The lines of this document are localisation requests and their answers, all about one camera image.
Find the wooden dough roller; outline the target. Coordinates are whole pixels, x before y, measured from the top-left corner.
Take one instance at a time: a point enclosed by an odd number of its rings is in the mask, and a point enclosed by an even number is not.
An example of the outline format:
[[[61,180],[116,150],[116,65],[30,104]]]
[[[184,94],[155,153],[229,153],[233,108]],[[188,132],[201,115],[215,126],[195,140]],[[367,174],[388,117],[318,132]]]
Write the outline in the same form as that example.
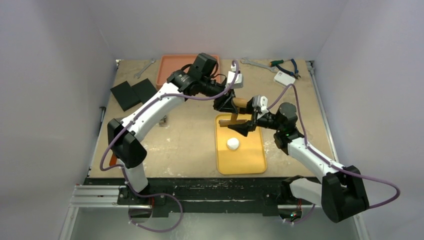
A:
[[[246,119],[238,119],[240,109],[245,109],[247,107],[248,100],[240,97],[234,97],[230,105],[233,108],[231,111],[230,119],[219,120],[220,127],[228,127],[230,125],[239,125],[247,122]]]

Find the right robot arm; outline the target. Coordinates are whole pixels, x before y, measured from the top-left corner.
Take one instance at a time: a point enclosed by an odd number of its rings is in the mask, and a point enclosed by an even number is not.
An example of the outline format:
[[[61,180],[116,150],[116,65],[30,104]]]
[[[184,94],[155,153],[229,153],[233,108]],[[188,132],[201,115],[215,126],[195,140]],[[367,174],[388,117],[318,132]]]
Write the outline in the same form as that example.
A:
[[[341,222],[370,208],[369,199],[355,166],[344,166],[312,146],[306,135],[297,128],[298,114],[295,105],[282,103],[276,113],[260,116],[259,107],[250,107],[249,120],[227,123],[225,126],[246,137],[257,127],[275,130],[274,142],[278,149],[303,164],[317,182],[302,176],[283,181],[280,196],[288,204],[298,199],[306,200],[322,208],[334,223]]]

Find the white dough ball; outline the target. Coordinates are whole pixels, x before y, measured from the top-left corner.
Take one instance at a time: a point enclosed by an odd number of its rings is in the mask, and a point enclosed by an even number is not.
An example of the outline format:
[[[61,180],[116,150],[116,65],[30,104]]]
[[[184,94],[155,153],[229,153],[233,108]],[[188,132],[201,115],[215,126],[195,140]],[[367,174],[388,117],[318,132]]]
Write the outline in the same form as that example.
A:
[[[236,137],[229,138],[226,141],[226,146],[229,150],[235,151],[240,147],[240,141]]]

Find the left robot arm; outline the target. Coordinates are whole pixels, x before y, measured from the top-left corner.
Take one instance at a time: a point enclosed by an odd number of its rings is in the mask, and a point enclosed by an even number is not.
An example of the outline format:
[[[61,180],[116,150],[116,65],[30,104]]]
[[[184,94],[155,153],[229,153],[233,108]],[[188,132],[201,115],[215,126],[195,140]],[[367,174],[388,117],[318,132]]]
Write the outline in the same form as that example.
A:
[[[239,63],[232,61],[232,76],[222,83],[215,80],[218,65],[217,59],[211,55],[198,54],[193,63],[172,72],[157,93],[134,113],[108,122],[108,147],[101,160],[105,160],[109,151],[117,157],[116,167],[122,170],[125,183],[131,189],[129,197],[136,204],[142,205],[149,199],[146,188],[149,183],[143,166],[147,150],[142,141],[163,117],[187,100],[213,100],[216,110],[237,113],[232,99],[235,97],[233,88],[239,78]]]

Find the yellow tray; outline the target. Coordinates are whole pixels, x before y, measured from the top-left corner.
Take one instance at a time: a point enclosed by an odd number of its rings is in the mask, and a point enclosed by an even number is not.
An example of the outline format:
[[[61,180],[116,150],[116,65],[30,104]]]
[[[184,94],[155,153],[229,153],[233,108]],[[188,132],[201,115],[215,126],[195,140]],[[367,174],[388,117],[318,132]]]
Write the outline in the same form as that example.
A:
[[[217,170],[223,175],[262,174],[267,169],[262,130],[256,128],[247,137],[227,127],[220,127],[220,120],[229,120],[230,113],[215,117],[215,148]],[[237,149],[230,149],[228,140],[239,141]]]

